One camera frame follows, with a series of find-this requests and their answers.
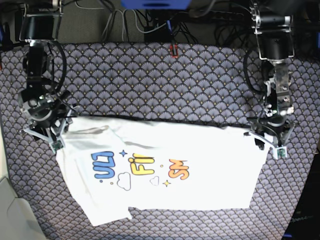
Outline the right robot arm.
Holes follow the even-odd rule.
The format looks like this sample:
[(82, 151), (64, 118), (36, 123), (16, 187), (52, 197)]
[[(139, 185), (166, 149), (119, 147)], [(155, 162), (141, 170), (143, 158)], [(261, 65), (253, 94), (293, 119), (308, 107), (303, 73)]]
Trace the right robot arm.
[[(26, 87), (18, 94), (21, 112), (27, 118), (24, 131), (35, 139), (49, 143), (53, 149), (64, 146), (62, 134), (72, 123), (72, 106), (66, 100), (71, 95), (62, 90), (67, 76), (67, 58), (58, 42), (59, 27), (63, 16), (62, 0), (27, 0), (19, 39), (29, 45), (23, 59)], [(62, 74), (45, 77), (45, 72), (54, 69), (56, 47), (62, 59)]]

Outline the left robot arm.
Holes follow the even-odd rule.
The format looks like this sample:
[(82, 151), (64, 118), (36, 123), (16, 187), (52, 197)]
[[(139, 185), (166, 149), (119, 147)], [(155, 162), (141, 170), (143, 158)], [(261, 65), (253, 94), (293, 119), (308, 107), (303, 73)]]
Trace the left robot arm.
[(294, 57), (292, 22), (295, 5), (288, 0), (252, 0), (249, 5), (252, 30), (256, 37), (264, 86), (253, 87), (249, 74), (244, 73), (248, 87), (262, 96), (263, 112), (249, 117), (255, 144), (264, 150), (269, 144), (274, 158), (288, 155), (287, 141), (294, 130), (288, 115), (294, 113), (290, 96), (290, 74), (287, 60)]

